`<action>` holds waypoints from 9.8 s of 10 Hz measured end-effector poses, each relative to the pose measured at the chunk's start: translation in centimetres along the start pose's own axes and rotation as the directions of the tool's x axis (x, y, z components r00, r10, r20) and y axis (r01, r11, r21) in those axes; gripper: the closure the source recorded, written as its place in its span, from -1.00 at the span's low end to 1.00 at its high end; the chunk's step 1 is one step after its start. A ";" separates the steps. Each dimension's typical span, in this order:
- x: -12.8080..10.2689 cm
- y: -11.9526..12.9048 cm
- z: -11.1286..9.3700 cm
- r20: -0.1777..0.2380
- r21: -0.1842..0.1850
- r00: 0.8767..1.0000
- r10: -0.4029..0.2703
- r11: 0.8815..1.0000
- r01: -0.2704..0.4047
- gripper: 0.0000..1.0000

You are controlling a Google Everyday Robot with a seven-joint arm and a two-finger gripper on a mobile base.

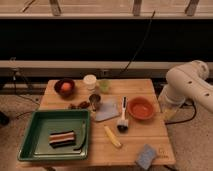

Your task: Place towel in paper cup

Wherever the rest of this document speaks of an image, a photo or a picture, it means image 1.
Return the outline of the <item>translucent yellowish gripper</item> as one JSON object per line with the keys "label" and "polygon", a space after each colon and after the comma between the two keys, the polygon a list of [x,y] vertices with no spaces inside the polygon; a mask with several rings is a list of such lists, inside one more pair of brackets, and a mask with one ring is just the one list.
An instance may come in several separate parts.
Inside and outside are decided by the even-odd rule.
{"label": "translucent yellowish gripper", "polygon": [[185,97],[163,89],[158,97],[161,113],[165,122],[170,121],[177,113],[177,110],[185,102]]}

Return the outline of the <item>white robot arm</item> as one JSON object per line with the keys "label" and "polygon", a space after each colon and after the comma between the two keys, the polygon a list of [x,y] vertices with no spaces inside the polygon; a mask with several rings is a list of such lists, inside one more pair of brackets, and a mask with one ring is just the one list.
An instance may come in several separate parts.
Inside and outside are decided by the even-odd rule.
{"label": "white robot arm", "polygon": [[206,82],[208,76],[208,65],[200,60],[171,68],[158,97],[163,119],[171,120],[187,98],[213,113],[213,85]]}

